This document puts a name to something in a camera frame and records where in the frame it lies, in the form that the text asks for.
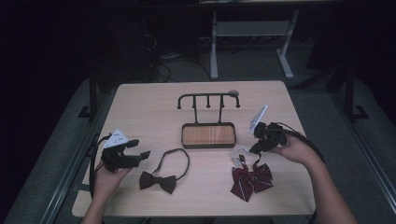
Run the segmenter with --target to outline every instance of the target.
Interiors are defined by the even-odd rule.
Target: wooden tray
[[[235,127],[231,122],[186,123],[181,143],[184,148],[231,148],[236,143]]]

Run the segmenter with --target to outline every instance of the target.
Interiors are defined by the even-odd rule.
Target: bow tie
[[[245,158],[242,155],[239,155],[239,157],[241,161],[243,161],[242,164],[244,168],[233,168],[232,174],[234,184],[231,192],[245,202],[248,202],[253,191],[257,193],[274,186],[271,182],[272,174],[267,164],[257,167],[259,161],[254,163],[253,171],[250,172],[245,165]]]
[[[176,177],[174,175],[168,177],[154,177],[153,175],[143,171],[139,179],[140,189],[148,189],[155,184],[159,184],[163,190],[172,194],[176,187]]]

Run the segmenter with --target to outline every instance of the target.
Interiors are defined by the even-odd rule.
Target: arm
[[[315,151],[294,136],[287,135],[287,139],[285,146],[273,148],[271,152],[306,168],[312,181],[319,223],[358,223]]]
[[[95,171],[94,194],[90,207],[82,219],[82,224],[102,223],[107,200],[131,169],[116,170],[113,174],[103,167],[103,162],[100,161]]]

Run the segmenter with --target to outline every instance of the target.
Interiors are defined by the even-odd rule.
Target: person's left hand
[[[132,168],[117,169],[114,173],[111,173],[106,169],[103,162],[100,161],[95,169],[93,199],[107,201],[119,187],[122,179],[127,176],[131,170]]]

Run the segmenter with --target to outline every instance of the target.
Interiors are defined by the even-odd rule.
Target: light wood table
[[[177,99],[185,93],[239,92],[240,108],[235,99],[224,97],[222,121],[235,125],[234,148],[186,149],[191,157],[187,174],[177,181],[173,194],[158,185],[139,189],[143,171],[153,172],[167,150],[182,147],[181,128],[194,122],[192,99]],[[206,98],[197,97],[198,122],[217,122],[219,97],[210,98],[211,108],[206,108]],[[121,85],[108,113],[101,137],[116,129],[130,139],[139,139],[137,147],[125,149],[125,154],[138,155],[150,150],[151,154],[140,166],[134,168],[122,181],[118,191],[107,204],[106,216],[122,217],[223,217],[223,216],[281,216],[311,215],[315,210],[312,186],[305,168],[273,153],[262,153],[260,164],[267,163],[273,174],[274,186],[254,193],[248,203],[233,195],[231,170],[235,167],[232,152],[238,148],[250,149],[258,139],[248,133],[249,121],[268,105],[262,122],[283,122],[304,133],[285,85],[280,81],[201,82]],[[103,145],[99,147],[99,162]],[[257,155],[244,154],[247,167]],[[181,175],[187,164],[183,153],[173,153],[164,158],[156,176]],[[88,172],[84,184],[88,184]],[[80,190],[73,206],[77,217],[85,215],[91,202],[90,193]]]

